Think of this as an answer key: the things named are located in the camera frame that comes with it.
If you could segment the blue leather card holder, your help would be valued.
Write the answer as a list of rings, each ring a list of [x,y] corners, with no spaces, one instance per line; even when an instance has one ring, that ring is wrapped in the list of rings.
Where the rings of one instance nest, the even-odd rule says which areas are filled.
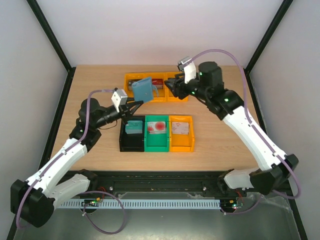
[[[146,77],[135,81],[132,85],[133,98],[136,102],[148,103],[154,100],[154,92],[159,96],[158,89],[152,83],[152,78]]]

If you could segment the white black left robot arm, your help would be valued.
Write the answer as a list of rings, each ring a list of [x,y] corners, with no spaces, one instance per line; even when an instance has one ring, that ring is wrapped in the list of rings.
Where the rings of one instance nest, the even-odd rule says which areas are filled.
[[[100,128],[118,120],[127,122],[143,104],[132,97],[114,97],[112,105],[101,106],[97,99],[88,97],[78,111],[75,127],[61,149],[36,173],[22,181],[17,179],[10,187],[10,210],[15,214],[15,225],[39,228],[54,211],[69,199],[83,194],[107,194],[97,190],[97,175],[83,169],[71,179],[62,177],[84,157],[101,137]]]

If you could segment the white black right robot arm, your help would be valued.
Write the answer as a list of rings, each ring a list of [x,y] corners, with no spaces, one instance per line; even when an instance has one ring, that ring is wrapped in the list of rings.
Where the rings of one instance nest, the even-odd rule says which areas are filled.
[[[286,154],[267,136],[251,116],[243,99],[225,88],[222,69],[214,61],[199,66],[189,58],[181,60],[174,78],[165,80],[174,97],[193,96],[228,125],[255,158],[258,168],[230,169],[218,178],[218,191],[229,196],[235,189],[255,189],[268,195],[293,174],[299,163],[294,154]]]

